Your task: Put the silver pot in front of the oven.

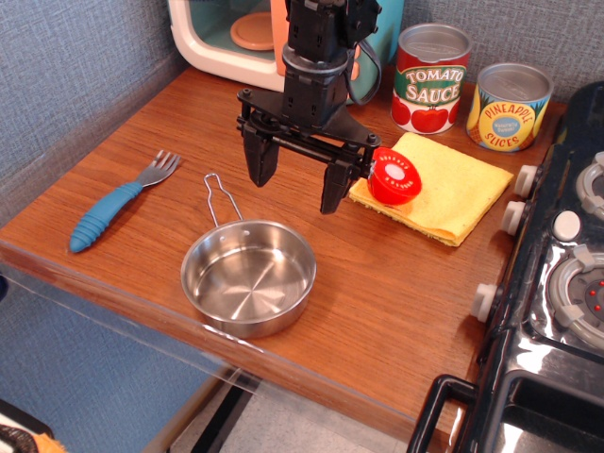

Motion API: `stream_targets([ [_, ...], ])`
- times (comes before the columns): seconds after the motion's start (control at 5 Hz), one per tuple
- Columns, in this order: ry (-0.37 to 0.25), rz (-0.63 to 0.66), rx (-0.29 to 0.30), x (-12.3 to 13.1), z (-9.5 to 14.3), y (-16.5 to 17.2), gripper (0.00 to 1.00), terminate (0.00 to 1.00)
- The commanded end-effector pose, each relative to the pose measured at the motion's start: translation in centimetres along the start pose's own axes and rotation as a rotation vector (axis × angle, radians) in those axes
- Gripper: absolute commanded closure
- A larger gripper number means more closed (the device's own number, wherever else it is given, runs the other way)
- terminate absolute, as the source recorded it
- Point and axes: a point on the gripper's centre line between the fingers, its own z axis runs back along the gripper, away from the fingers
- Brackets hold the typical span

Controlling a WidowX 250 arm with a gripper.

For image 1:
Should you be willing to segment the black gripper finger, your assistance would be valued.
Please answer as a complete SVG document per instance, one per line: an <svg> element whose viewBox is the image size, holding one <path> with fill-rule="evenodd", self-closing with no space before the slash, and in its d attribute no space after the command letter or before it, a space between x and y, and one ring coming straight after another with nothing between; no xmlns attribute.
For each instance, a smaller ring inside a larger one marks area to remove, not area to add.
<svg viewBox="0 0 604 453"><path fill-rule="evenodd" d="M353 162L336 160L327 165L324 173L320 211L323 214L334 213L343 198L346 197L351 184L360 177L360 168Z"/></svg>
<svg viewBox="0 0 604 453"><path fill-rule="evenodd" d="M279 145L272 135L245 126L243 151L250 179L257 187L263 187L277 169Z"/></svg>

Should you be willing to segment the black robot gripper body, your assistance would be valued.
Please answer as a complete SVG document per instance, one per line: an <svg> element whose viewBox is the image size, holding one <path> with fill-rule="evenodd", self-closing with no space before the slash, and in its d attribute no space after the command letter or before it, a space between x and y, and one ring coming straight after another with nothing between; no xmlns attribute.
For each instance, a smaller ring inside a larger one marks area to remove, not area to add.
<svg viewBox="0 0 604 453"><path fill-rule="evenodd" d="M284 147L326 164L344 160L367 166L380 138L350 115L347 104L364 105L377 91L367 100L353 94L356 50L346 50L326 62L304 59L285 46L284 91L243 89L237 94L242 104L238 117L242 137L243 128L249 126L272 135L279 149Z"/></svg>

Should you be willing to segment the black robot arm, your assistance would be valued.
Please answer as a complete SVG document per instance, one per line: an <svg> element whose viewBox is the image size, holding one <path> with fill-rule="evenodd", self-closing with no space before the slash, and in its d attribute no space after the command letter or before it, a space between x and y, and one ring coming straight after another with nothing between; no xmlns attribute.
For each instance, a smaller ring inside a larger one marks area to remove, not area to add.
<svg viewBox="0 0 604 453"><path fill-rule="evenodd" d="M326 165L320 211L331 214L359 178L369 177L380 137L349 113L367 103L352 91L355 51L378 29L376 1L288 1L283 92L243 89L238 129L258 187L277 170L281 148Z"/></svg>

